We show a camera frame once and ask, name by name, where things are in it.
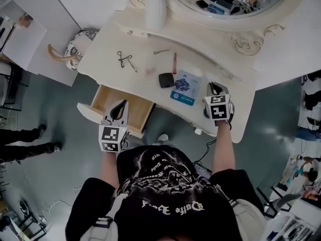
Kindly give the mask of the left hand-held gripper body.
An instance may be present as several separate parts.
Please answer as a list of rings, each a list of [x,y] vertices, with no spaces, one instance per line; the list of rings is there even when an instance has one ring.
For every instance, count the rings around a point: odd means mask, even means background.
[[[128,116],[112,119],[104,116],[99,125],[98,141],[103,152],[121,153],[129,147]]]

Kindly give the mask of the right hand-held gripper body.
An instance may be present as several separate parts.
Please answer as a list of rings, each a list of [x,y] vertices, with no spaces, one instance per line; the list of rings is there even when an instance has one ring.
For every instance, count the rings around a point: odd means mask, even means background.
[[[212,95],[204,98],[204,116],[211,119],[217,125],[219,121],[225,121],[231,128],[231,121],[235,113],[235,106],[230,94]]]

